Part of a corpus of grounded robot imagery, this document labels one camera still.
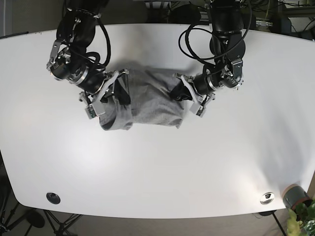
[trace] wire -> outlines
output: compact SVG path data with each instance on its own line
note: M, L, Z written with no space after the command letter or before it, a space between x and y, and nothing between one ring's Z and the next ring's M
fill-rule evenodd
M275 215L274 212L272 213L272 216L274 217L274 219L275 219L277 225L279 226L279 228L280 228L280 230L281 230L283 236L286 236L286 233L285 233L284 229L282 228L282 226L281 226L281 224L280 224L279 220L277 219L277 217L276 217L276 215Z
M189 1L189 3L190 3L190 5L193 5L193 6L196 6L196 7L200 7L200 8L202 8L202 9L207 10L207 9L206 9L205 7L203 7L203 6L199 6L199 5L196 5L196 4L191 3L191 1Z
M293 27L294 31L297 33L297 31L296 31L296 29L295 29L295 27L293 26L293 24L292 24L292 23L291 23L291 26Z
M270 0L268 0L268 10L266 12L266 16L265 16L265 20L267 20L267 16L268 16L268 12L269 12L269 8L270 8Z
M110 58L111 58L111 55L112 55L111 45L110 45L109 35L107 33L107 30L105 29L104 24L102 23L100 18L98 18L97 21L98 21L98 24L99 24L100 28L102 29L102 31L103 31L103 33L105 35L105 38L106 38L107 56L106 56L105 62L102 64L102 65L104 65L106 67L109 64L109 61L110 61Z
M184 34L186 34L186 35L185 35L186 46L188 47L188 49L191 48L190 45L189 45L189 34L190 34L190 32L194 29L193 27L195 26L195 25L191 25L186 31L184 31L184 32L180 35L179 40L178 40L179 48L180 48L180 50L182 51L182 53L184 53L187 57L189 57L189 58L191 58L191 59L196 59L196 60L198 60L198 61L205 61L205 60L212 60L212 59L221 58L221 57L225 56L226 54L228 54L229 52L231 52L232 50L234 50L234 49L244 40L244 38L246 37L248 31L250 30L251 21L252 21L252 6L251 6L251 3L250 3L250 0L247 0L247 3L248 3L249 8L250 8L250 20L249 20L249 24L248 24L248 27L247 27L247 29L246 29L246 31L245 31L243 37L242 37L232 48L230 48L229 50L227 50L226 52L224 52L224 53L222 53L222 54L220 54L220 55L218 55L218 56L214 56L214 57L210 57L210 58L199 58L195 53L194 53L195 56L191 56L191 55L187 54L186 52L183 51L183 49L182 49L182 47L181 47L181 38L182 38L182 36L183 36Z
M66 0L63 0L62 21L64 20L64 12L65 12L65 11L67 12ZM99 58L100 56L99 56L99 54L98 54L97 52L89 52L89 53L86 53L85 55L82 55L81 53L77 52L75 49L73 49L73 48L70 46L70 42L69 42L69 39L68 39L68 34L67 34L67 32L66 32L65 24L63 24L64 39L65 39L65 42L66 42L66 46L68 46L69 50L70 50L72 53L74 53L74 54L76 54L76 55L78 55L78 56L80 56L80 57L82 57L82 58L84 58L84 59L86 59L86 60L88 60L88 61L90 61L90 62L92 62L92 63L94 64L92 68L95 68L95 67L98 65L98 66L100 66L100 67L106 69L106 66L108 65L109 60L110 60L110 58L111 58L111 45L110 45L109 36L108 36L108 33L107 33L106 29L105 29L104 24L101 22L100 19L98 19L98 23L99 23L101 29L103 30L103 33L104 33L104 35L105 35L106 42L107 42L107 57L106 57L106 61L105 61L104 64L99 63L100 60L99 60L98 58Z
M314 21L315 21L315 19L312 20L311 22L309 22L309 23L305 26L304 30L302 30L302 32L304 32L304 31L306 30L306 28L307 28L312 22L314 22Z

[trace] black cable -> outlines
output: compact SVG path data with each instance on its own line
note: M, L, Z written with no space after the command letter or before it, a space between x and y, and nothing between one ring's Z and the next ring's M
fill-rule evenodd
M210 32L210 31L208 31L208 30L206 30L206 29L203 29L203 28L191 28L190 31L191 31L191 30L201 30L201 31L205 31L205 32L211 34L213 37L215 37L215 38L221 43L221 45L224 45L214 33ZM195 57L192 57L191 55L189 55L188 53L186 53L186 52L183 50L182 45L181 45L181 39L182 39L183 35L184 35L185 33L187 33L187 32L188 32L188 29L185 30L184 32L182 32L181 35L179 36L179 39L178 39L178 46L179 46L179 49L181 50L181 52L182 52L183 54L185 54L185 55L186 55L187 57L189 57L189 58L192 58L192 59L196 59L196 58L197 58L197 60L202 60L202 59L201 59L200 57L198 57L197 54L191 49L191 46L190 46L190 45L188 46L188 50L189 50L190 53L194 54L196 58L195 58Z
M191 1L189 1L189 4L207 10L207 9L206 9L205 7L203 7L203 6L199 6L199 5L196 5L196 4L191 3Z
M105 62L103 63L103 65L106 67L109 64L109 61L110 61L110 58L111 58L111 55L112 55L111 45L110 45L109 35L108 35L108 33L107 33L106 29L105 29L104 24L102 23L100 18L98 18L97 21L98 21L98 24L99 24L100 28L102 29L102 31L103 31L103 33L105 35L105 38L106 38L107 57L106 57Z
M295 29L295 27L293 26L293 24L292 24L292 23L291 23L291 25L292 25L292 27L293 27L294 31L297 33L297 31L296 31L296 29Z
M275 213L273 212L272 215L273 215L274 219L276 220L276 223L278 224L278 226L279 226L279 228L280 228L280 230L281 230L283 236L286 236L286 233L285 233L284 229L282 228L282 226L281 226L279 220L277 219Z
M315 19L312 20L311 22L309 22L309 23L305 26L304 30L302 30L302 32L304 32L304 31L306 30L306 28L307 28L312 22L314 22L314 21L315 21Z
M64 19L64 12L65 12L65 11L67 12L66 0L63 0L62 21L63 21L63 19ZM64 23L63 23L63 33L64 33L64 37L65 37L66 46L68 46L69 50L70 50L72 53L74 53L74 54L76 54L76 55L78 55L78 56L80 56L80 57L82 57L82 58L84 58L84 59L86 59L86 60L88 60L88 61L94 63L94 64L97 63L96 65L101 66L101 67L104 68L104 69L106 68L107 65L105 65L105 63L107 63L108 58L110 59L110 56L111 56L111 50L110 50L110 49L108 50L108 45L107 45L107 51L109 51L110 55L107 55L107 58L106 58L105 63L104 63L104 64L101 64L101 63L99 63L100 60L98 60L98 57L95 58L95 60L89 58L92 54L93 54L93 55L96 55L96 54L98 54L98 53L96 53L96 52L90 52L90 53L87 53L87 54L85 54L85 55L82 55L81 53L79 53L79 52L77 52L76 50L74 50L73 48L71 48L70 42L68 41L68 37L67 37L68 34L67 34L67 32L66 32L66 27L65 27L65 24L64 24ZM106 30L105 30L104 34L105 34L106 41L109 42L109 36L108 36L108 33L107 33Z
M231 52L232 50L234 50L234 49L244 40L244 38L246 37L248 31L250 30L251 21L252 21L252 6L251 6L250 0L247 0L247 3L248 3L249 8L250 8L250 20L249 20L249 24L248 24L248 27L247 27L247 29L246 29L246 31L245 31L243 37L242 37L232 48L230 48L229 50L227 50L226 52L224 52L224 53L222 53L222 54L220 54L220 55L218 55L218 56L214 56L214 57L210 57L210 58L199 58L199 57L198 57L198 58L195 58L195 57L193 57L193 56L191 56L191 55L189 55L189 54L187 54L187 53L184 53L184 54L185 54L187 57L191 58L191 59L196 59L196 60L198 60L198 61L204 61L204 60L212 60L212 59L221 58L221 57L225 56L226 54L228 54L229 52ZM185 38L188 39L188 40L186 40L186 45L187 45L187 46L189 45L189 33L192 31L192 29L193 29L193 28L188 28L188 29L187 29L186 31L184 31L184 32L181 34L181 36L180 36L180 39L181 39L181 37L183 36L183 34L185 34L185 33L188 34L187 37L186 37L186 35L185 35Z

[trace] metal bracket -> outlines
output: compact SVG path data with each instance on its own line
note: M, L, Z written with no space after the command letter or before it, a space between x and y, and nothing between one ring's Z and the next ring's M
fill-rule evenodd
M204 102L204 96L197 95L194 92L193 87L190 85L188 81L192 81L192 77L187 77L185 75L180 75L180 74L174 74L175 77L179 78L182 80L184 86L189 90L193 104L190 107L190 111L194 113L195 115L199 117L203 117L203 115L206 113L206 106L216 98L216 95L214 93L211 93L208 95L208 99L206 102Z
M47 63L47 70L50 70L50 68L55 64L55 60L57 58L61 43L62 42L60 40L56 40L54 42L53 48L52 48L51 53L50 53L49 61Z
M242 79L242 68L243 68L243 60L237 59L231 62L233 67L233 77L236 82L240 82Z
M110 91L109 87L114 84L114 82L121 77L123 74L128 74L128 70L114 71L111 74L111 77L106 80L102 85L100 91L94 96L92 102L88 102L84 92L79 94L79 101L83 101L87 107L85 108L86 113L90 119L98 117L104 114L105 108L101 102L101 99Z

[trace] round hole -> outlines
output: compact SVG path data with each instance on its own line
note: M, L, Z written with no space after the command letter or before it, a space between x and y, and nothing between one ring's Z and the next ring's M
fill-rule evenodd
M55 193L47 193L46 197L47 197L47 200L52 204L60 203L60 197Z
M263 205L269 204L273 201L274 198L275 198L275 195L273 193L265 193L260 198L260 203Z

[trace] tripod leg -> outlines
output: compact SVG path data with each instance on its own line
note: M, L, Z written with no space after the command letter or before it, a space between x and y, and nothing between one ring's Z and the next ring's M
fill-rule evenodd
M31 228L32 228L32 225L30 225L30 226L29 226L29 228L28 228L28 230L26 231L26 233L25 233L25 235L24 235L24 236L27 236L27 235L29 234L29 232L30 232Z
M4 224L4 226L8 226L8 224L9 224L9 222L10 222L12 216L15 214L15 211L16 211L16 209L18 208L19 204L20 204L20 203L18 202L18 203L15 205L15 207L11 210L11 212L10 212L10 214L9 214L9 216L8 216L8 218L7 218L6 222L5 222L5 224Z
M68 225L64 228L64 231L67 230L67 229L69 229L69 227L70 227L71 225L73 225L75 222L77 222L78 219L80 219L82 216L83 216L83 215L78 215L75 219L73 219L72 222L71 222L70 224L68 224Z
M20 218L18 218L16 221L14 221L12 224L10 224L7 229L12 230L15 226L20 224L32 211L27 211L24 215L22 215Z
M46 217L47 217L47 220L48 220L48 222L49 222L51 228L53 228L53 231L56 232L56 228L55 228L55 226L53 225L53 222L51 222L51 219L49 218L49 215L47 214L47 211L44 210L44 213L45 213L45 215L46 215Z

